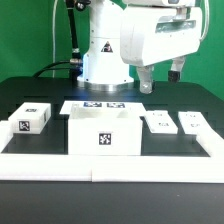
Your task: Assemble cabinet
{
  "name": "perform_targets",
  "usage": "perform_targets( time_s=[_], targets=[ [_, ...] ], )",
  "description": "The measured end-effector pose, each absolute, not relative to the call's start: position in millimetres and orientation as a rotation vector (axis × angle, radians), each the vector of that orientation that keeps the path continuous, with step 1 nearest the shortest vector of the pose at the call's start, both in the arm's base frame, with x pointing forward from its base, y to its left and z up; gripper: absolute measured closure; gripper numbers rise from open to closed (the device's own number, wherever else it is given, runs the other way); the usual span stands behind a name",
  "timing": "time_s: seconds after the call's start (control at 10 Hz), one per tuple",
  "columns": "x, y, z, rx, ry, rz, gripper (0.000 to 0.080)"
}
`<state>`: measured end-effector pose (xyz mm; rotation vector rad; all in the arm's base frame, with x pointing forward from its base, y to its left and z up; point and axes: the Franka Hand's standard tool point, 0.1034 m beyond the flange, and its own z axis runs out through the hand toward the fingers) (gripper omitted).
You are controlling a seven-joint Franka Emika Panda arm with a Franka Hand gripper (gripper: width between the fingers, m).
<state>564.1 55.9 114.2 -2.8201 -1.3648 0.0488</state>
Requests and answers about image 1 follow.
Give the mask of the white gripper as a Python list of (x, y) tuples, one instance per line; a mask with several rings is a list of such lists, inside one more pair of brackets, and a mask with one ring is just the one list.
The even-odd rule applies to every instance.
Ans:
[(199, 48), (201, 9), (191, 8), (186, 20), (177, 20), (176, 16), (175, 8), (129, 6), (123, 11), (120, 55), (125, 63), (139, 66), (141, 93), (153, 92), (154, 67), (151, 65), (174, 58), (168, 81), (178, 82), (185, 64), (184, 56)]

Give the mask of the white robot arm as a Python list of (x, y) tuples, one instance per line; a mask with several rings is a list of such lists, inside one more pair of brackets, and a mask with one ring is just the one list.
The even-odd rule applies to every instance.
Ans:
[(134, 66), (140, 91), (153, 91), (154, 65), (172, 62), (168, 80), (180, 79), (186, 56), (196, 52), (209, 28), (209, 0), (93, 0), (90, 43), (78, 84), (98, 91), (130, 87)]

